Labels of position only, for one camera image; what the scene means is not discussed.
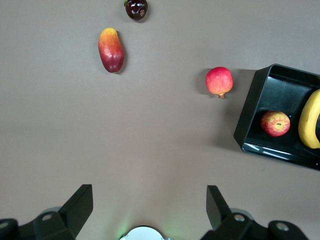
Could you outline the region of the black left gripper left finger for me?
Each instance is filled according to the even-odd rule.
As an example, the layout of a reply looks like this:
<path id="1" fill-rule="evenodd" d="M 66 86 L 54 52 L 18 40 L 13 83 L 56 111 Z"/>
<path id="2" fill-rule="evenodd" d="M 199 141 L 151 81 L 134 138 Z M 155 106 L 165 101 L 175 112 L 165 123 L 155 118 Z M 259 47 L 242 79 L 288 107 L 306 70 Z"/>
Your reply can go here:
<path id="1" fill-rule="evenodd" d="M 13 218 L 0 220 L 2 240 L 75 240 L 93 211 L 93 188 L 83 184 L 58 208 L 19 225 Z"/>

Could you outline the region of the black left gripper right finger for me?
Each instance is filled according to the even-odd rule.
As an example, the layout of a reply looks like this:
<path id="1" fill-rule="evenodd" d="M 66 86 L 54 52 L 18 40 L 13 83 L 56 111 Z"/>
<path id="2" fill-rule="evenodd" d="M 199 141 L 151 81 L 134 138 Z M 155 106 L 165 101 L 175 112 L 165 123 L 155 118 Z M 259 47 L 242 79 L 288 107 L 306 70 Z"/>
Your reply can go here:
<path id="1" fill-rule="evenodd" d="M 303 231 L 291 222 L 273 220 L 267 227 L 248 214 L 232 211 L 216 185 L 206 189 L 206 213 L 212 229 L 203 240 L 306 240 Z"/>

